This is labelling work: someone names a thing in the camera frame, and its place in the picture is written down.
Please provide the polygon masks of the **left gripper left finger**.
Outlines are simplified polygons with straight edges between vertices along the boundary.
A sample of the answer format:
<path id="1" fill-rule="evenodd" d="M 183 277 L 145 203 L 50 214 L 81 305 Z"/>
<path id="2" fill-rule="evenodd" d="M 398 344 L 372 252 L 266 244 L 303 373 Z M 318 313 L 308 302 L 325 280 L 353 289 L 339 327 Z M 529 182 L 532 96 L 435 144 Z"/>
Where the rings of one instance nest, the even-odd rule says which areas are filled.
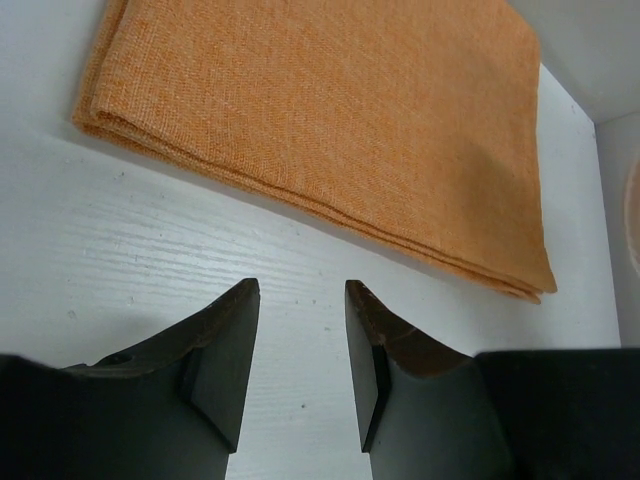
<path id="1" fill-rule="evenodd" d="M 260 289 L 212 304 L 93 365 L 1 358 L 5 479 L 222 479 L 237 450 Z"/>

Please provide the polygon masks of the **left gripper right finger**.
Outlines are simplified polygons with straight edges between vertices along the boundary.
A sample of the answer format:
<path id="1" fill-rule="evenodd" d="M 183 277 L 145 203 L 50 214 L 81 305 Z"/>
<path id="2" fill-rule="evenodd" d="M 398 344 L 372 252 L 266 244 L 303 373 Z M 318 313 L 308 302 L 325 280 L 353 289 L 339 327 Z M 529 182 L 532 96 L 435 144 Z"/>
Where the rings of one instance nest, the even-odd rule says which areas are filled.
<path id="1" fill-rule="evenodd" d="M 635 479 L 635 348 L 464 355 L 345 284 L 362 451 L 376 479 Z"/>

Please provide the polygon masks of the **orange cloth placemat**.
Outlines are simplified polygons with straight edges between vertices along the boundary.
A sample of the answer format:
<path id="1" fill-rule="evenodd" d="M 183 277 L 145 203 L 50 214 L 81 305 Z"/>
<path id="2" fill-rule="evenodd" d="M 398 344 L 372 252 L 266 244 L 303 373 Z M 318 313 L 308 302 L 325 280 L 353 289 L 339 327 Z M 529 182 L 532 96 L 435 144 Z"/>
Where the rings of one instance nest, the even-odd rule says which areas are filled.
<path id="1" fill-rule="evenodd" d="M 538 302 L 539 69 L 505 1 L 110 1 L 72 121 Z"/>

